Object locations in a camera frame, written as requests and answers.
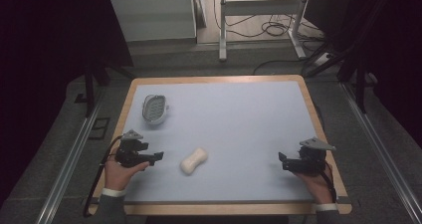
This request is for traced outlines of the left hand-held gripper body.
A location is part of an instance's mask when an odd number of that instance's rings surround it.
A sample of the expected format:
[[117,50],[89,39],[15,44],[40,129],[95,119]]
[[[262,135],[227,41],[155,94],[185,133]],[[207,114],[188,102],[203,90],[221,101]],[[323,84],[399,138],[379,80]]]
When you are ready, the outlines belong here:
[[149,159],[154,159],[153,155],[140,154],[148,149],[148,143],[142,142],[143,136],[133,129],[126,132],[120,139],[120,145],[115,154],[115,160],[123,167],[134,167]]

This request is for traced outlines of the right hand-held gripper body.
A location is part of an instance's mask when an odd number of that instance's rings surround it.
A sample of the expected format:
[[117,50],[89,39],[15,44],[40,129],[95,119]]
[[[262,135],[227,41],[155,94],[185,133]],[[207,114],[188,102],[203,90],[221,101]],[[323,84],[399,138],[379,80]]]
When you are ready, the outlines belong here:
[[300,159],[291,165],[293,172],[317,175],[325,169],[326,152],[336,150],[336,147],[318,139],[309,138],[300,142]]

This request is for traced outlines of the white soap bar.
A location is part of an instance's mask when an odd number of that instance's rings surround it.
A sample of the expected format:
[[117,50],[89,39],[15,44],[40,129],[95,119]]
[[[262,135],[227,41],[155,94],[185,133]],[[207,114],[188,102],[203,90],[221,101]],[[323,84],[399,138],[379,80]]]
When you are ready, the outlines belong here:
[[207,151],[204,148],[198,147],[180,162],[180,168],[185,174],[190,175],[196,167],[206,161],[207,158]]

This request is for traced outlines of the grey mesh basket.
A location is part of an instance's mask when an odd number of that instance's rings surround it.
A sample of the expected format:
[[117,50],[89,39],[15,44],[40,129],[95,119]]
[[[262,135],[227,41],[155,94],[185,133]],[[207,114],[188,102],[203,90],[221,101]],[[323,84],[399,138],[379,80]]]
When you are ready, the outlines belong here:
[[143,102],[142,117],[148,124],[161,124],[166,118],[168,108],[166,96],[148,95]]

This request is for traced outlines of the person's left hand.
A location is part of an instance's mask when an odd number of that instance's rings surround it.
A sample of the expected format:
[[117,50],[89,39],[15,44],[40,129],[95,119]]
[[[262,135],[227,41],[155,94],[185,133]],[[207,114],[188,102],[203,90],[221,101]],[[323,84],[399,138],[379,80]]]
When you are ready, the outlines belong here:
[[131,178],[148,166],[148,162],[143,162],[134,167],[123,167],[115,160],[114,155],[110,155],[105,162],[105,188],[114,191],[125,190]]

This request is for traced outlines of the person's right hand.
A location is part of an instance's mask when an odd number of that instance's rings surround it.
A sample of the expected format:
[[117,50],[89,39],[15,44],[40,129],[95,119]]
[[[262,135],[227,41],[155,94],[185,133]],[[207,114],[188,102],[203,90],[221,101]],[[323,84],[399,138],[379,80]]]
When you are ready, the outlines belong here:
[[296,173],[296,177],[305,184],[307,190],[313,197],[315,204],[330,204],[333,202],[328,184],[321,175],[308,176],[302,173]]

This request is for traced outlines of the light blue table mat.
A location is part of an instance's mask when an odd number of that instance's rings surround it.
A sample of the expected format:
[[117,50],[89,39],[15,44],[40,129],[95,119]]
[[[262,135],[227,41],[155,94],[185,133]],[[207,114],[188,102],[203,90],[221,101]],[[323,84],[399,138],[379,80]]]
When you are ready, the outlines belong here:
[[[148,95],[166,96],[163,123],[148,124]],[[296,82],[140,85],[125,126],[140,132],[154,166],[128,184],[128,202],[258,202],[310,199],[305,185],[283,170],[279,153],[299,155],[316,130]],[[180,162],[196,148],[208,153],[192,174]]]

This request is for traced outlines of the black metal stand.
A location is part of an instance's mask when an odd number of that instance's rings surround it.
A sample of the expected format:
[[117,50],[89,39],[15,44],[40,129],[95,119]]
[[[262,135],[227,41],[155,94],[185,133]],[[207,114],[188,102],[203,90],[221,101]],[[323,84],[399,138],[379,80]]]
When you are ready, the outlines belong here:
[[[324,42],[305,62],[302,75],[314,77],[334,65],[340,65],[336,78],[340,82],[348,82],[355,76],[355,101],[365,112],[365,45],[383,0],[311,0],[311,3],[316,5],[312,8],[312,20],[322,25]],[[315,66],[314,61],[323,53],[332,53],[333,58]]]
[[134,80],[135,75],[129,71],[121,68],[112,63],[106,62],[97,62],[85,66],[85,88],[86,88],[86,98],[87,111],[86,116],[90,116],[94,112],[95,107],[95,97],[94,97],[94,82],[97,82],[101,87],[106,87],[110,83],[110,76],[108,75],[106,69],[110,68],[115,72],[123,75],[124,77]]

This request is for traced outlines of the white power strip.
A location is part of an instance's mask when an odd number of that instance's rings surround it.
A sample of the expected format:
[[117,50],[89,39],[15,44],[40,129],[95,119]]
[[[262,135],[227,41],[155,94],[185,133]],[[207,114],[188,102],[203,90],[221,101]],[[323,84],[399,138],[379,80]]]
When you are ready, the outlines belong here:
[[314,61],[314,65],[315,66],[321,66],[324,63],[326,63],[327,61],[329,61],[330,59],[333,58],[333,54],[332,53],[323,53],[322,55],[320,55],[315,61]]

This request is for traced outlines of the dark curtain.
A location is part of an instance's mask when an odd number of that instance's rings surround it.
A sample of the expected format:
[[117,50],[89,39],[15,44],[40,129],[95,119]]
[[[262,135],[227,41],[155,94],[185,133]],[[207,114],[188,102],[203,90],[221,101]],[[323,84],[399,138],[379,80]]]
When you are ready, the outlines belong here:
[[41,146],[70,81],[132,60],[110,0],[0,0],[0,208]]
[[422,147],[422,0],[309,0],[305,18],[339,52],[337,77],[372,74],[375,94]]

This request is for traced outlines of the grey cabinet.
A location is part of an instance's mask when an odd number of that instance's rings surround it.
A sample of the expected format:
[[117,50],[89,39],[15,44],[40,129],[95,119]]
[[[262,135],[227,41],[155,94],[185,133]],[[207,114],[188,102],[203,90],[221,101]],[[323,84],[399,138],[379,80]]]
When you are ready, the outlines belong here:
[[194,0],[110,0],[127,42],[196,37]]

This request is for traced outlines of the black floor bracket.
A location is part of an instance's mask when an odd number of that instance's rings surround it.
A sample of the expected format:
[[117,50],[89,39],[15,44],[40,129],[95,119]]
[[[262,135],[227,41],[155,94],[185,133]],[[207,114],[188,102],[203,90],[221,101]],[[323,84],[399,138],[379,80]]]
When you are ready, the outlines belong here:
[[89,140],[102,140],[106,137],[110,118],[109,117],[98,117],[90,131]]

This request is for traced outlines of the silver metal rail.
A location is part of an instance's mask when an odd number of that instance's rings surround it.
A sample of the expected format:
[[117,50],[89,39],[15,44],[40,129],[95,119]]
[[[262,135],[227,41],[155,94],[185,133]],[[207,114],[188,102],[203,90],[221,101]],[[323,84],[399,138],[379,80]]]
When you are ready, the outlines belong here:
[[71,149],[63,163],[63,166],[46,198],[46,201],[39,213],[35,224],[52,224],[58,211],[60,203],[64,197],[65,191],[69,185],[73,172],[77,166],[78,160],[86,145],[95,119],[98,116],[106,90],[100,89],[95,97],[95,104],[92,112],[85,118],[82,127],[74,141]]
[[351,88],[343,83],[340,83],[339,86],[342,88],[354,115],[362,126],[365,135],[367,136],[376,156],[380,160],[388,179],[393,185],[412,222],[414,224],[422,224],[422,204],[419,202],[407,180],[399,171],[396,163],[387,151],[384,142],[381,140],[379,134],[373,127],[368,115],[359,108]]

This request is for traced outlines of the white metal desk frame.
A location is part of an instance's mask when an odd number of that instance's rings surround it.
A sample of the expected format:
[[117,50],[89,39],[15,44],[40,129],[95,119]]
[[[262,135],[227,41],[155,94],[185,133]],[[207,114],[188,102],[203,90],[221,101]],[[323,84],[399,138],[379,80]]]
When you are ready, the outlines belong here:
[[219,60],[227,60],[226,17],[249,15],[294,15],[294,24],[288,35],[298,58],[303,60],[306,53],[299,41],[298,31],[307,3],[308,0],[220,0]]

